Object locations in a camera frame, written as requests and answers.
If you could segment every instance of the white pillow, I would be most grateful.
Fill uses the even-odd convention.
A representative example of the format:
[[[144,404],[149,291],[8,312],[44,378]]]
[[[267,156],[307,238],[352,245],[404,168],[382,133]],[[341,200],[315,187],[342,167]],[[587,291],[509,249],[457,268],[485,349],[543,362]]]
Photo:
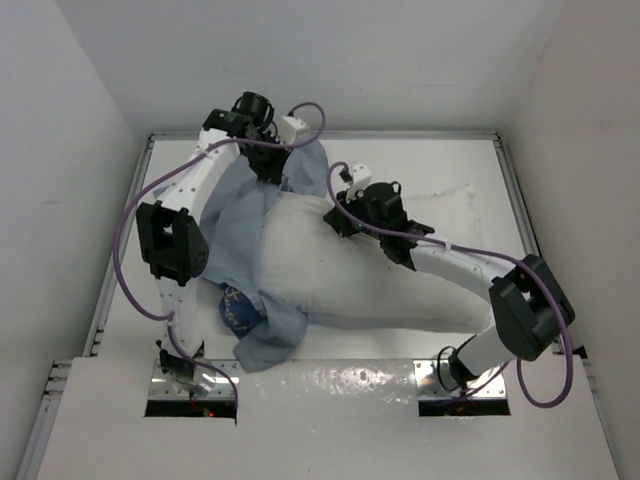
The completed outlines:
[[[403,199],[409,218],[454,243],[482,246],[472,186]],[[323,198],[283,193],[263,231],[261,290],[307,312],[311,323],[337,328],[413,328],[480,332],[489,305],[439,277],[387,259],[366,235],[341,238],[323,222]]]

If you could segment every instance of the blue-gray cloth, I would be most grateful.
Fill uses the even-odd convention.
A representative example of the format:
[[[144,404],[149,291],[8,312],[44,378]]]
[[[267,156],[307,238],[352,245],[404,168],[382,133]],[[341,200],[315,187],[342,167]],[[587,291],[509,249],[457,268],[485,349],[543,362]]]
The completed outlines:
[[[204,207],[200,229],[209,244],[203,277],[224,290],[220,312],[239,338],[234,354],[245,370],[283,362],[307,332],[307,318],[258,288],[265,216],[281,191],[324,197],[327,155],[319,142],[294,150],[282,185],[258,182],[245,157],[235,160]]]

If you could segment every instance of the pillow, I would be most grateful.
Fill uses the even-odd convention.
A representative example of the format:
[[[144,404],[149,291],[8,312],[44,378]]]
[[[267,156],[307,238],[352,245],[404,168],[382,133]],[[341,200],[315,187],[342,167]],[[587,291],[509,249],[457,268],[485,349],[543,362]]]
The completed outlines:
[[[403,199],[409,218],[454,243],[481,247],[475,191],[466,185]],[[324,198],[282,193],[265,222],[260,289],[337,328],[414,328],[475,333],[487,302],[442,278],[391,262],[366,235],[341,238],[323,222]]]

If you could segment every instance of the white floor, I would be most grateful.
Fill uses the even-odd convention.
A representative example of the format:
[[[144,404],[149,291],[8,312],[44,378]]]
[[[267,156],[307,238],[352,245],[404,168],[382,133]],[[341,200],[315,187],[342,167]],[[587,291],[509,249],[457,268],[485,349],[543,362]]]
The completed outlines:
[[[486,246],[522,256],[490,140],[328,138],[323,144],[331,161],[366,163],[376,178],[398,180],[403,194],[472,183]],[[177,166],[192,148],[190,141],[156,142],[146,180]],[[142,303],[159,311],[135,229],[124,272]],[[231,358],[236,340],[219,324],[211,288],[203,285],[199,297],[207,356]],[[509,370],[510,417],[419,418],[410,360],[459,344],[464,335],[312,326],[295,355],[299,361],[241,376],[234,427],[224,419],[143,417],[161,329],[116,291],[99,356],[74,362],[40,480],[615,478],[579,361],[574,390],[559,408],[526,404]],[[541,398],[560,389],[563,375],[563,360],[551,355],[527,366]]]

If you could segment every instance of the gray wall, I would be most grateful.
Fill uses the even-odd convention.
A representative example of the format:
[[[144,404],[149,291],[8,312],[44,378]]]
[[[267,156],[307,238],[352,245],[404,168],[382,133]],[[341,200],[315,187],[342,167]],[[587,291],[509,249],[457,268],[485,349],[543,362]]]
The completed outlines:
[[[81,353],[142,146],[53,0],[0,2],[0,479]]]
[[[498,127],[559,0],[57,0],[140,132],[196,130],[244,89],[331,128]]]
[[[577,310],[622,478],[640,478],[640,3],[570,0],[508,144]]]

